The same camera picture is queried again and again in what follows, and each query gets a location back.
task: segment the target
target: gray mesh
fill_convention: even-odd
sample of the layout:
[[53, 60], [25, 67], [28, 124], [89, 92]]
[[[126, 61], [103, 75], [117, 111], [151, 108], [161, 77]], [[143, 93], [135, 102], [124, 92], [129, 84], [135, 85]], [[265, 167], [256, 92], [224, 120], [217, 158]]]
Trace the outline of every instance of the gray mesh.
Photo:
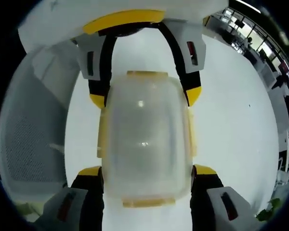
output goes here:
[[1, 109], [0, 175], [14, 200], [45, 200], [66, 185], [64, 155], [53, 145], [64, 147], [79, 67], [70, 62], [69, 56], [76, 57], [74, 44], [57, 46], [55, 53], [47, 51], [50, 55], [41, 50], [24, 58]]

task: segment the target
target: desk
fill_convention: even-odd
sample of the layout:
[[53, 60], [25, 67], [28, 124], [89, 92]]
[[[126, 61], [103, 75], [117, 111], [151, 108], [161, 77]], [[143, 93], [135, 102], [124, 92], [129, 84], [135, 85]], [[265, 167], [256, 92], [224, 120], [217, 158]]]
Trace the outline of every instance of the desk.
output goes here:
[[[215, 169], [225, 186], [233, 187], [256, 211], [270, 200], [278, 165], [278, 136], [267, 92], [250, 62], [231, 47], [203, 36], [207, 44], [202, 93], [192, 107], [197, 142], [194, 163]], [[143, 29], [118, 38], [113, 75], [128, 70], [167, 71], [178, 77], [172, 53], [159, 31]], [[90, 101], [87, 81], [76, 82], [65, 141], [68, 184], [96, 158], [100, 110]], [[192, 230], [190, 195], [176, 205], [123, 209], [104, 196], [103, 230]]]
[[254, 68], [258, 72], [267, 91], [270, 91], [276, 83], [278, 72], [273, 72], [269, 64], [260, 58], [260, 55], [252, 48], [246, 50], [244, 56], [250, 60]]
[[283, 134], [289, 129], [289, 115], [284, 98], [284, 91], [281, 88], [275, 88], [268, 91], [268, 95], [275, 114], [278, 133]]

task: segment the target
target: person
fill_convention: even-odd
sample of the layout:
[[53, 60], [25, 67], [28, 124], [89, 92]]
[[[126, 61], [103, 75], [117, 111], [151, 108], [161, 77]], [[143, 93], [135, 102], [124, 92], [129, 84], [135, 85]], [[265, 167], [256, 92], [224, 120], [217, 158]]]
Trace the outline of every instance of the person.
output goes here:
[[246, 48], [249, 48], [251, 46], [251, 44], [252, 44], [252, 38], [251, 37], [248, 37], [244, 40], [244, 46]]

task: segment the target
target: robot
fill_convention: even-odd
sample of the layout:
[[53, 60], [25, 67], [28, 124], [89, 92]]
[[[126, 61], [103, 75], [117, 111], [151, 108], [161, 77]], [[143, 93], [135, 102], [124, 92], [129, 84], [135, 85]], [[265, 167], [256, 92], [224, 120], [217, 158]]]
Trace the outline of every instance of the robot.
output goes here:
[[[37, 198], [43, 200], [52, 196], [45, 204], [43, 214], [33, 223], [38, 230], [102, 230], [103, 193], [118, 189], [110, 171], [113, 166], [107, 161], [111, 155], [108, 151], [100, 152], [102, 167], [82, 170], [72, 186], [66, 186], [64, 156], [60, 154], [60, 147], [64, 145], [68, 104], [79, 71], [88, 80], [92, 102], [111, 117], [114, 105], [111, 103], [114, 99], [112, 89], [116, 89], [116, 84], [111, 82], [111, 58], [117, 38], [143, 28], [158, 29], [173, 54], [180, 78], [176, 89], [182, 90], [178, 105], [184, 104], [182, 118], [188, 124], [186, 108], [192, 106], [201, 93], [199, 71], [203, 69], [206, 51], [201, 37], [202, 19], [227, 6], [226, 0], [206, 3], [198, 0], [188, 7], [171, 7], [175, 1], [167, 1], [167, 4], [163, 1], [123, 1], [116, 6], [107, 0], [92, 10], [94, 3], [75, 5], [67, 0], [42, 1], [19, 27], [27, 56], [14, 74], [0, 114], [0, 175], [13, 200], [36, 201]], [[149, 3], [152, 6], [147, 8], [145, 5]], [[187, 13], [193, 7], [197, 7], [196, 12]], [[83, 14], [70, 23], [52, 22], [53, 19], [68, 20], [66, 13], [69, 10], [73, 15]], [[51, 14], [46, 18], [48, 11], [55, 11], [56, 16]], [[128, 84], [131, 80], [129, 74], [140, 76], [137, 78], [140, 82], [150, 86], [155, 84], [158, 89], [159, 84], [162, 86], [169, 82], [165, 73], [131, 70], [123, 81]], [[105, 136], [105, 130], [99, 133], [99, 139]], [[192, 131], [184, 128], [184, 132], [188, 135], [185, 139], [182, 136], [182, 143], [192, 149]], [[181, 179], [188, 182], [185, 186], [188, 185], [192, 195], [193, 230], [258, 229], [260, 223], [253, 216], [248, 202], [232, 188], [224, 187], [213, 169], [192, 165], [188, 152], [191, 151], [185, 151], [186, 160], [179, 168], [187, 173]], [[151, 186], [154, 185], [154, 179], [149, 180]], [[122, 197], [124, 207], [173, 204], [178, 194], [172, 192], [168, 197], [142, 195], [143, 199], [135, 199], [130, 194], [126, 198], [126, 193], [121, 189], [116, 194]]]

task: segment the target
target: frosted plastic container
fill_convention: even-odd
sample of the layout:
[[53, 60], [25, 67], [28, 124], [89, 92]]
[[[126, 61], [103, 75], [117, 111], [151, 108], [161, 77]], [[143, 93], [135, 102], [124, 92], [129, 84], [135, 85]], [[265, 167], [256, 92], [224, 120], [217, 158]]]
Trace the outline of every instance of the frosted plastic container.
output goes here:
[[178, 79], [146, 72], [117, 77], [103, 119], [99, 141], [108, 196], [175, 199], [190, 191], [188, 108]]

